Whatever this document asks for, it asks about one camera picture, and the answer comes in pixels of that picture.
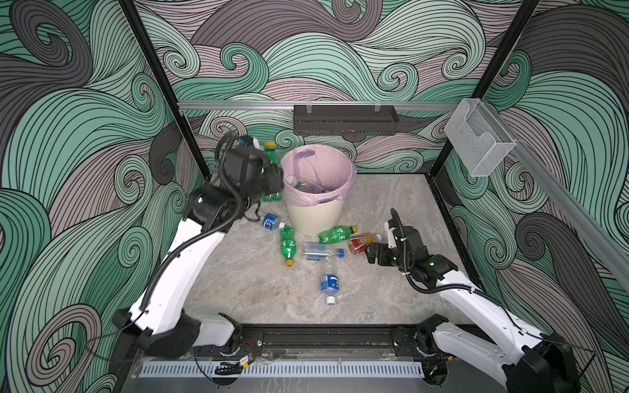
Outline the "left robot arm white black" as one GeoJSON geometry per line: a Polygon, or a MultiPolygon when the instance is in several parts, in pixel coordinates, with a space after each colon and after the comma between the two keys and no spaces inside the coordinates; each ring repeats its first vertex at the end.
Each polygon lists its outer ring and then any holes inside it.
{"type": "Polygon", "coordinates": [[[233,183],[233,174],[222,169],[219,186],[208,183],[192,194],[147,289],[129,309],[116,312],[114,324],[134,336],[147,356],[176,359],[201,348],[225,354],[238,351],[240,323],[224,313],[195,319],[184,310],[201,268],[232,224],[261,196],[283,189],[283,170],[278,165],[255,168],[242,183],[233,183]]]}

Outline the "clear bottle blue red insert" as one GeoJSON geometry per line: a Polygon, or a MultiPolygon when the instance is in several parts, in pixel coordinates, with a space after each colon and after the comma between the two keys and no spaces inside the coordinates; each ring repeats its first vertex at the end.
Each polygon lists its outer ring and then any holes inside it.
{"type": "Polygon", "coordinates": [[[321,193],[320,186],[314,183],[303,182],[299,180],[297,177],[295,177],[294,175],[288,175],[287,182],[291,188],[295,188],[296,190],[301,191],[303,193],[313,193],[313,194],[321,193]]]}

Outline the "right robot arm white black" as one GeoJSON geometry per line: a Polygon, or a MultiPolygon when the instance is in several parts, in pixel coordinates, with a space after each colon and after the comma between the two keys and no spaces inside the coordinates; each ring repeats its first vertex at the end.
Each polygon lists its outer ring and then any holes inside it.
{"type": "Polygon", "coordinates": [[[478,337],[434,315],[421,327],[425,348],[454,355],[509,392],[581,390],[573,347],[563,337],[547,335],[507,311],[445,256],[382,243],[369,245],[366,256],[370,264],[400,270],[417,292],[441,296],[486,334],[478,337]]]}

